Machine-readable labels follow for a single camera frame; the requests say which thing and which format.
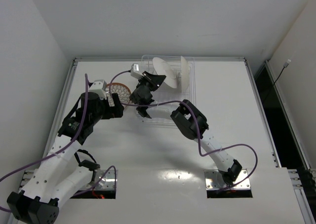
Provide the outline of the sunburst pattern plate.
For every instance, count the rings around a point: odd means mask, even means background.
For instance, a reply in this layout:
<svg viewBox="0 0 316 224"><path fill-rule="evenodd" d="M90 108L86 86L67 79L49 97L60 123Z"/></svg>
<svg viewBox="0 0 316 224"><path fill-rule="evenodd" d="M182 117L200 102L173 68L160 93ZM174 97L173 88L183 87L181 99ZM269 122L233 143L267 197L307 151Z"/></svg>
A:
<svg viewBox="0 0 316 224"><path fill-rule="evenodd" d="M159 57L154 57L153 60L153 67L158 75L166 76L164 83L175 89L177 88L178 81L176 77L175 71L171 68L171 66Z"/></svg>

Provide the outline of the large flower pattern plate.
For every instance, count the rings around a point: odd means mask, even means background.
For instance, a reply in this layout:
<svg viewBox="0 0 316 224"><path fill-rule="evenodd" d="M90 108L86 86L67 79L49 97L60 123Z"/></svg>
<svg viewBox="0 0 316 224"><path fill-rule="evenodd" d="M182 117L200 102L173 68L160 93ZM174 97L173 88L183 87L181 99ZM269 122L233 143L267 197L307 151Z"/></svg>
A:
<svg viewBox="0 0 316 224"><path fill-rule="evenodd" d="M190 68L188 61L181 56L181 92L184 94L187 92L190 85Z"/></svg>

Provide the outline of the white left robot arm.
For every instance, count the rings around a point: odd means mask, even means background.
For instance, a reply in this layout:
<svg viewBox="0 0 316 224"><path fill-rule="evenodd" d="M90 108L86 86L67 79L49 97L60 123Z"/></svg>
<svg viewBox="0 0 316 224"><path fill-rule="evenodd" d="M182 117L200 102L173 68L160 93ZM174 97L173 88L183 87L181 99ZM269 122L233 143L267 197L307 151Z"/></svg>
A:
<svg viewBox="0 0 316 224"><path fill-rule="evenodd" d="M7 204L13 216L26 224L52 224L60 208L85 185L96 185L100 165L83 160L75 171L59 182L59 178L93 132L94 125L103 119L121 118L124 107L118 94L108 98L95 92L82 93L72 110L64 118L49 153L39 168L19 192L12 192Z"/></svg>

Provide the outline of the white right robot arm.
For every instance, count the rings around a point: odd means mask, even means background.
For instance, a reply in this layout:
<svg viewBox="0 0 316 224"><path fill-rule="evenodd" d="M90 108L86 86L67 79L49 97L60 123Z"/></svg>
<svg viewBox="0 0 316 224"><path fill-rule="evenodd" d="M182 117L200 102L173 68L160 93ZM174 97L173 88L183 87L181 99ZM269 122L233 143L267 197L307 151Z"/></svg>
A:
<svg viewBox="0 0 316 224"><path fill-rule="evenodd" d="M153 75L130 70L130 75L138 79L135 90L130 95L130 101L144 118L163 118L172 120L182 135L198 143L199 149L204 149L215 162L224 182L231 186L242 170L241 164L230 156L213 138L207 124L207 118L191 101L171 101L153 104L152 92L156 91L166 79L165 75Z"/></svg>

